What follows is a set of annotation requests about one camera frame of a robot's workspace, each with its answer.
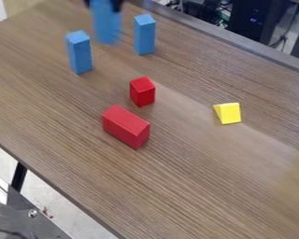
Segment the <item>table leg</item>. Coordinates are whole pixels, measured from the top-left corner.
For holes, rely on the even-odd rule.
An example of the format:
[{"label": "table leg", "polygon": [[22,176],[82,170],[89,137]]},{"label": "table leg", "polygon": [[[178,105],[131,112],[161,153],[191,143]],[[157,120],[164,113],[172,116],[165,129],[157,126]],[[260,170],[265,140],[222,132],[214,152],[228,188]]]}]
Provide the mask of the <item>table leg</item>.
[{"label": "table leg", "polygon": [[14,172],[14,176],[12,179],[11,187],[20,192],[21,187],[23,186],[23,182],[26,176],[27,168],[25,168],[20,162],[18,162],[18,165],[16,167],[16,170]]}]

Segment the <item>yellow block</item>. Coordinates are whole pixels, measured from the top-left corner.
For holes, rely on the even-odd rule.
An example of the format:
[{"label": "yellow block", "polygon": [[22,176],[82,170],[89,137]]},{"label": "yellow block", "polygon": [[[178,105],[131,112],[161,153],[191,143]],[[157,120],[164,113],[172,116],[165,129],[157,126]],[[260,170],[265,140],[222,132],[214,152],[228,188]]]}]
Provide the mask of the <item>yellow block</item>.
[{"label": "yellow block", "polygon": [[219,116],[221,124],[240,122],[240,106],[239,103],[227,103],[213,106],[216,114]]}]

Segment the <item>red rectangular block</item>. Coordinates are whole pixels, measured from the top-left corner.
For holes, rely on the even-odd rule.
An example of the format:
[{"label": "red rectangular block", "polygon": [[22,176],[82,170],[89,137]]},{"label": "red rectangular block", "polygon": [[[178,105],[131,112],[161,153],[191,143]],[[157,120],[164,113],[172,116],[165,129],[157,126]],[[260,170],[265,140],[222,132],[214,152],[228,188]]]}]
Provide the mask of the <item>red rectangular block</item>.
[{"label": "red rectangular block", "polygon": [[133,149],[138,149],[150,138],[150,124],[139,116],[113,105],[102,115],[103,129]]},{"label": "red rectangular block", "polygon": [[147,77],[130,81],[130,97],[138,107],[154,103],[155,92],[155,85]]}]

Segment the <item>blue rectangular block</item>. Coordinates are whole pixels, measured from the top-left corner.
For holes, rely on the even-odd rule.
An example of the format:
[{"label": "blue rectangular block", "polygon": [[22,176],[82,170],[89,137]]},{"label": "blue rectangular block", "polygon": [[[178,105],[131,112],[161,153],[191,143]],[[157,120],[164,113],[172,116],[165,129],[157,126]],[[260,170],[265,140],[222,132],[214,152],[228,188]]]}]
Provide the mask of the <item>blue rectangular block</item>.
[{"label": "blue rectangular block", "polygon": [[94,34],[98,43],[113,45],[120,39],[121,14],[115,13],[112,0],[91,0]]},{"label": "blue rectangular block", "polygon": [[76,31],[65,36],[70,66],[76,74],[93,68],[90,36],[84,31]]},{"label": "blue rectangular block", "polygon": [[138,55],[151,54],[155,51],[156,21],[150,14],[134,17],[134,49]]}]

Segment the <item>floor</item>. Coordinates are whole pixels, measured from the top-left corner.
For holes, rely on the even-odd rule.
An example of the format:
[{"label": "floor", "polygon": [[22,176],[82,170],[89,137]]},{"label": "floor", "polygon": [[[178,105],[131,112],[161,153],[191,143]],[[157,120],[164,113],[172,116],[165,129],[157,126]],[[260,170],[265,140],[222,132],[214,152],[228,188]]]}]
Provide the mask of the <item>floor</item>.
[{"label": "floor", "polygon": [[[281,19],[281,21],[278,23],[278,26],[273,33],[273,37],[271,40],[272,44],[273,42],[277,41],[281,35],[284,34],[286,31],[287,25],[290,24],[290,20],[292,19],[292,16],[294,15],[294,12],[296,10],[297,6],[291,6],[288,11],[286,12],[285,16]],[[295,20],[292,22],[291,30],[287,33],[287,41],[284,46],[284,43],[281,42],[276,49],[283,51],[287,54],[292,53],[293,45],[295,44],[297,37],[299,35],[299,13],[296,15]]]},{"label": "floor", "polygon": [[[7,14],[3,2],[0,0],[0,21],[6,17]],[[292,46],[298,33],[299,15],[288,34],[288,41],[284,52],[290,53],[292,51]],[[0,148],[0,177],[6,182],[10,182],[15,167],[16,161]],[[38,208],[46,210],[50,219],[74,238],[116,238],[32,173],[28,173],[21,193]]]}]

